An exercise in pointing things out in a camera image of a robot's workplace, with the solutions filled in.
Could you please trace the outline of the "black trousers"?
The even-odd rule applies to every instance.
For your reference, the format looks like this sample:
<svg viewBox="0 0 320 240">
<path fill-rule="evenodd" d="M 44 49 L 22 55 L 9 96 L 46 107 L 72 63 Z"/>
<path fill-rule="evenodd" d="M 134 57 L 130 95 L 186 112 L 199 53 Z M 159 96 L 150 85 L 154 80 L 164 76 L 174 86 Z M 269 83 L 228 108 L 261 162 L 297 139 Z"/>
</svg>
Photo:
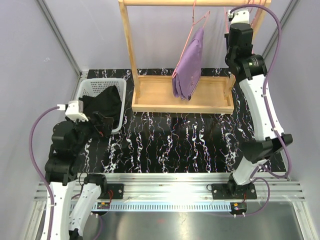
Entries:
<svg viewBox="0 0 320 240">
<path fill-rule="evenodd" d="M 79 100 L 83 102 L 83 113 L 88 118 L 99 112 L 104 117 L 113 118 L 113 129 L 119 125 L 122 101 L 115 85 L 107 87 L 96 97 L 84 95 Z"/>
</svg>

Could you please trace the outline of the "purple trousers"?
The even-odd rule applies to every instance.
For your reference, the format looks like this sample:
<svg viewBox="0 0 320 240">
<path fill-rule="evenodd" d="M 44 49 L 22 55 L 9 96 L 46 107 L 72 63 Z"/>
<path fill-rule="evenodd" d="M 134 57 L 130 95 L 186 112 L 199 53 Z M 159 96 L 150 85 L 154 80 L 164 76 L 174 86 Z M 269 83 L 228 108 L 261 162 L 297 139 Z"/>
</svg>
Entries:
<svg viewBox="0 0 320 240">
<path fill-rule="evenodd" d="M 189 101 L 201 78 L 204 29 L 193 35 L 172 76 L 174 97 Z"/>
</svg>

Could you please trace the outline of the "pink hanger of black trousers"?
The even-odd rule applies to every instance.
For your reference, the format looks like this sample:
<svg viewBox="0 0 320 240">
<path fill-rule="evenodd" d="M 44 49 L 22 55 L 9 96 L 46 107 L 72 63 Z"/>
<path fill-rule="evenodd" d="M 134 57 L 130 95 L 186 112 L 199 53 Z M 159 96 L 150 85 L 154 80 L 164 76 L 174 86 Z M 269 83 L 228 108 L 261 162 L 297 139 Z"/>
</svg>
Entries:
<svg viewBox="0 0 320 240">
<path fill-rule="evenodd" d="M 227 8 L 224 6 L 224 24 L 225 24 L 225 33 L 229 33 L 229 11 Z"/>
</svg>

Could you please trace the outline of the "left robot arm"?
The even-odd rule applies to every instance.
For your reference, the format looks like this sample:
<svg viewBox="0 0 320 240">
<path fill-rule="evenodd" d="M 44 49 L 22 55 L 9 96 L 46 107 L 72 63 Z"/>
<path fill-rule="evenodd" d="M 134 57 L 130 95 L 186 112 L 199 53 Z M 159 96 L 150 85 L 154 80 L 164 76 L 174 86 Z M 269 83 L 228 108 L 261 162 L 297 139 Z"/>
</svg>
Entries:
<svg viewBox="0 0 320 240">
<path fill-rule="evenodd" d="M 83 239 L 94 203 L 104 197 L 113 199 L 114 191 L 108 186 L 106 176 L 89 173 L 83 180 L 75 207 L 70 209 L 80 171 L 78 156 L 93 137 L 109 136 L 109 129 L 103 127 L 102 122 L 70 117 L 53 127 L 52 144 L 44 167 L 48 201 L 42 239 Z"/>
</svg>

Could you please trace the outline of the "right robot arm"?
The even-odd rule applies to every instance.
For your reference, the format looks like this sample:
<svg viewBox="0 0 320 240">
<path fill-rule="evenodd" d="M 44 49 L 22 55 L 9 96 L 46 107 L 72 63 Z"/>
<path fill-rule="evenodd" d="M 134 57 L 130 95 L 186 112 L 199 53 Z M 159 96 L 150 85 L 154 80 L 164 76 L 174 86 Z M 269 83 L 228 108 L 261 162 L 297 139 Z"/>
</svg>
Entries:
<svg viewBox="0 0 320 240">
<path fill-rule="evenodd" d="M 265 162 L 293 142 L 278 122 L 269 86 L 265 83 L 267 67 L 261 55 L 254 54 L 254 30 L 248 23 L 232 23 L 227 40 L 225 63 L 235 76 L 247 101 L 254 129 L 254 140 L 243 142 L 242 160 L 230 175 L 223 191 L 233 199 L 248 197 L 253 189 L 253 175 Z"/>
</svg>

